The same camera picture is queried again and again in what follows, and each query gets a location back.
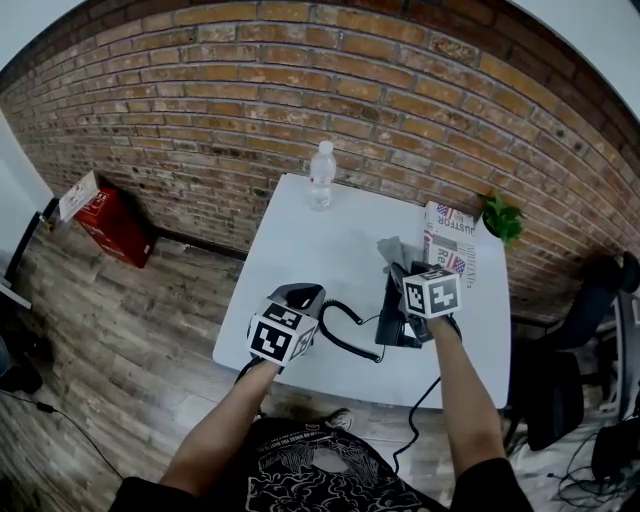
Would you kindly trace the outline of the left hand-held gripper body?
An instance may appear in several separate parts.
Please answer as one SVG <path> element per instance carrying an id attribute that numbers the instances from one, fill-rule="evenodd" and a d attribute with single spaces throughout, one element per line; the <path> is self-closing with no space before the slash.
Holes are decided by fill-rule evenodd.
<path id="1" fill-rule="evenodd" d="M 272 300 L 262 300 L 247 332 L 247 349 L 281 367 L 304 355 L 313 344 L 318 320 Z"/>

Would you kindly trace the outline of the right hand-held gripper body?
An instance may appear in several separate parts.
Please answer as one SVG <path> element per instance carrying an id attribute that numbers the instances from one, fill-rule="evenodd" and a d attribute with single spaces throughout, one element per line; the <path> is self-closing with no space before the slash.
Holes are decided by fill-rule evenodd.
<path id="1" fill-rule="evenodd" d="M 406 277 L 405 304 L 412 315 L 425 319 L 443 317 L 461 335 L 453 314 L 462 307 L 460 276 L 443 269 L 436 273 L 419 273 Z"/>

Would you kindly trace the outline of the grey knitted cloth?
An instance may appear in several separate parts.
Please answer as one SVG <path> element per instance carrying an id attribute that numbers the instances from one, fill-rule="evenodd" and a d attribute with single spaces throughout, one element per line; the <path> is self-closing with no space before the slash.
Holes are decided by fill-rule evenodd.
<path id="1" fill-rule="evenodd" d="M 425 262 L 421 248 L 402 242 L 398 236 L 380 239 L 377 249 L 389 267 L 396 263 L 403 270 L 410 271 L 414 263 Z"/>

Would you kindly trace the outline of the person's left forearm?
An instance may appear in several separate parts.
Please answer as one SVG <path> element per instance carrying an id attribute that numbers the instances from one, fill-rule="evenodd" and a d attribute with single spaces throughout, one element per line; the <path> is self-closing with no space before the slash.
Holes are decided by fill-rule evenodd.
<path id="1" fill-rule="evenodd" d="M 241 448 L 280 371 L 264 361 L 251 368 L 185 437 L 159 483 L 203 496 Z"/>

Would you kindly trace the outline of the person's right forearm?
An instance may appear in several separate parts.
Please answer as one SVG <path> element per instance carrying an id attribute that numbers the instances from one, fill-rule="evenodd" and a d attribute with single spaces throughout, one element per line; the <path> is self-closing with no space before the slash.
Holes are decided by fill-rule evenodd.
<path id="1" fill-rule="evenodd" d="M 434 336 L 446 431 L 459 477 L 482 462 L 506 457 L 500 417 L 454 327 L 442 317 L 427 325 Z"/>

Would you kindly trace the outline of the folded newspaper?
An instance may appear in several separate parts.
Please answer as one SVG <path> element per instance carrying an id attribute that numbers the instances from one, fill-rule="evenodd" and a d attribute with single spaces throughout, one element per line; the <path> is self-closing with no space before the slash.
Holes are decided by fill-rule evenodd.
<path id="1" fill-rule="evenodd" d="M 476 283 L 475 222 L 471 215 L 430 201 L 424 208 L 423 252 L 426 262 L 457 272 L 461 285 Z"/>

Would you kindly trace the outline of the small green potted plant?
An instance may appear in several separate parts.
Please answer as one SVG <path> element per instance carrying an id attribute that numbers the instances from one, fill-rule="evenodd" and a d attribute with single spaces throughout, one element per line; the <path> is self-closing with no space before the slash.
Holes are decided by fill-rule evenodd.
<path id="1" fill-rule="evenodd" d="M 487 230 L 505 247 L 518 240 L 523 230 L 521 209 L 507 204 L 498 192 L 494 195 L 479 194 L 478 198 L 482 202 L 481 220 Z"/>

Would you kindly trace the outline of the person's right shoe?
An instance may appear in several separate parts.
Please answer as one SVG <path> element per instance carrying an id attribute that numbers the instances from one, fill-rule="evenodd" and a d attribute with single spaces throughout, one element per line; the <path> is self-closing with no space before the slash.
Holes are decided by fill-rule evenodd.
<path id="1" fill-rule="evenodd" d="M 330 428 L 349 431 L 354 422 L 354 415 L 350 409 L 341 408 L 325 417 L 323 422 Z"/>

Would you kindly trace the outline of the clear plastic water bottle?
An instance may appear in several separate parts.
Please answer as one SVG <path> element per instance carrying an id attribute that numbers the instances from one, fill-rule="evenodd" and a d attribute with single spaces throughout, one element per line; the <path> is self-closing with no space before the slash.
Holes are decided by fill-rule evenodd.
<path id="1" fill-rule="evenodd" d="M 309 166 L 309 201 L 315 210 L 327 209 L 332 199 L 332 184 L 337 172 L 331 141 L 319 143 Z"/>

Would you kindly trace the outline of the person's black printed shirt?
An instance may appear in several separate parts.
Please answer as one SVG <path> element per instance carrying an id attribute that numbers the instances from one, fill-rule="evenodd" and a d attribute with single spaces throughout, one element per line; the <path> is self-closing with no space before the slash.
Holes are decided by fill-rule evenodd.
<path id="1" fill-rule="evenodd" d="M 510 463 L 466 470 L 445 507 L 404 482 L 368 443 L 325 425 L 256 421 L 204 497 L 129 477 L 109 512 L 533 512 Z"/>

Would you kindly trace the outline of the black office chair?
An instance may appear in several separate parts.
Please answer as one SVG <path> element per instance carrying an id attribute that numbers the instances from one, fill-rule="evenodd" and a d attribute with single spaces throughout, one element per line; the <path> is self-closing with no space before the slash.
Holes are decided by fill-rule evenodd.
<path id="1" fill-rule="evenodd" d="M 541 339 L 514 346 L 510 430 L 525 421 L 531 450 L 551 446 L 583 421 L 583 380 L 573 351 L 594 337 L 619 292 L 638 287 L 640 260 L 636 256 L 626 252 L 621 262 L 602 256 L 584 271 L 584 281 L 560 326 Z"/>

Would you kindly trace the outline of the red box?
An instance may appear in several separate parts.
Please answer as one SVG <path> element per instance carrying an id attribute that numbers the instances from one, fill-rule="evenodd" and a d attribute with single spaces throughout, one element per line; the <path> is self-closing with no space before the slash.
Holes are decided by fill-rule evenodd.
<path id="1" fill-rule="evenodd" d="M 74 218 L 108 255 L 137 268 L 146 265 L 155 237 L 117 189 L 100 187 Z"/>

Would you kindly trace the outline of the dark-topped desk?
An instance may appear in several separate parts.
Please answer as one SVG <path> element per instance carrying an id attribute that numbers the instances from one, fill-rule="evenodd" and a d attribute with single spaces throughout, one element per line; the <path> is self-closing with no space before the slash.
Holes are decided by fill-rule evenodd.
<path id="1" fill-rule="evenodd" d="M 619 420 L 635 410 L 640 394 L 640 298 L 620 291 L 614 303 L 618 370 L 616 412 Z"/>

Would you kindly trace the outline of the white card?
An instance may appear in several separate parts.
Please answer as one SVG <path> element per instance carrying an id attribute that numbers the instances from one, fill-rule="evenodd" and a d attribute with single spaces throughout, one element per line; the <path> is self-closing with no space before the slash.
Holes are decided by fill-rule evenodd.
<path id="1" fill-rule="evenodd" d="M 98 193 L 99 178 L 90 171 L 59 199 L 60 220 L 64 223 L 71 220 Z"/>

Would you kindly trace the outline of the black swivel chair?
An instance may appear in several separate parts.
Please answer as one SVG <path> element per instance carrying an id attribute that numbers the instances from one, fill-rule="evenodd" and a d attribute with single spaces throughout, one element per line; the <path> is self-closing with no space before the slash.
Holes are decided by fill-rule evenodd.
<path id="1" fill-rule="evenodd" d="M 42 384 L 42 377 L 26 356 L 0 335 L 0 390 L 33 394 Z"/>

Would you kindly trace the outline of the white side desk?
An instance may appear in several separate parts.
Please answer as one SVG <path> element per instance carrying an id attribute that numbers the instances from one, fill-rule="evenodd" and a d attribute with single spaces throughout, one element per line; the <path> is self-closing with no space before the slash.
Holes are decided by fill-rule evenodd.
<path id="1" fill-rule="evenodd" d="M 51 189 L 0 109 L 0 299 L 26 310 L 32 305 L 12 290 L 12 281 L 24 249 L 52 200 Z"/>

